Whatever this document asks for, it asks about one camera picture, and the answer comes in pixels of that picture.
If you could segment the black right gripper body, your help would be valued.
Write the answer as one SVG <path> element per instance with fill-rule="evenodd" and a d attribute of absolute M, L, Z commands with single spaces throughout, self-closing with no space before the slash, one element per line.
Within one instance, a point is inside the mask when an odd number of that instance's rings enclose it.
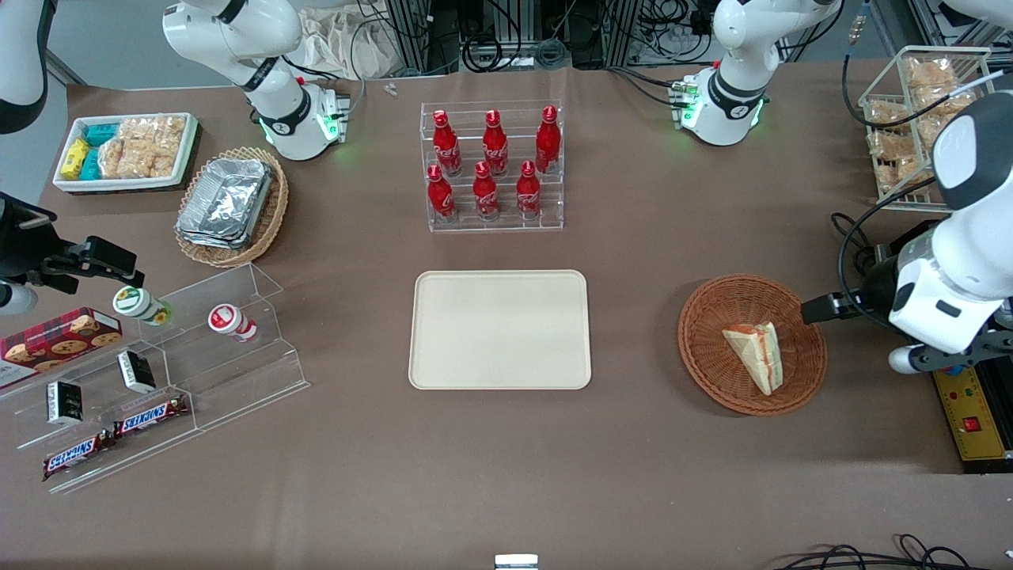
<path fill-rule="evenodd" d="M 1 276 L 7 282 L 26 284 L 30 273 L 63 250 L 53 227 L 57 215 L 4 192 L 1 199 Z"/>

